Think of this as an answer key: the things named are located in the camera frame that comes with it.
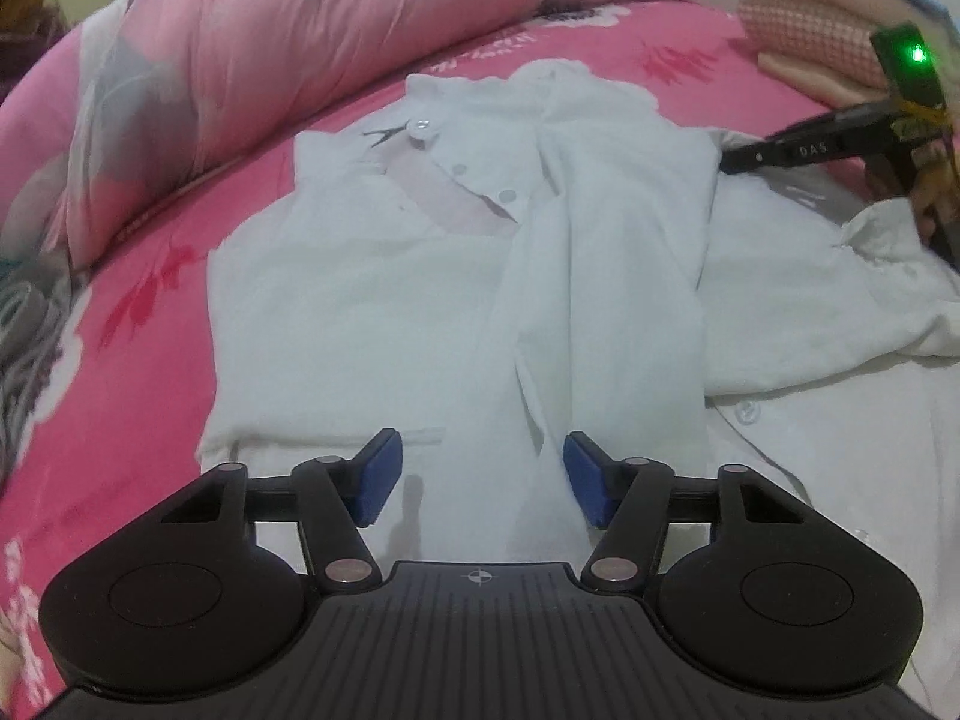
white button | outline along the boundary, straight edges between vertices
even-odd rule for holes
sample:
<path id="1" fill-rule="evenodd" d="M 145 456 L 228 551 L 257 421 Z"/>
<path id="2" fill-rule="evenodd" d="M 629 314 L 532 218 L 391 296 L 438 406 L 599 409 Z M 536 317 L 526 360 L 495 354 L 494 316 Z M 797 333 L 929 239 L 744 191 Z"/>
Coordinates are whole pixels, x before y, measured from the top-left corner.
<path id="1" fill-rule="evenodd" d="M 760 419 L 760 403 L 755 400 L 745 400 L 737 404 L 733 413 L 736 414 L 736 421 L 741 425 L 752 425 Z"/>

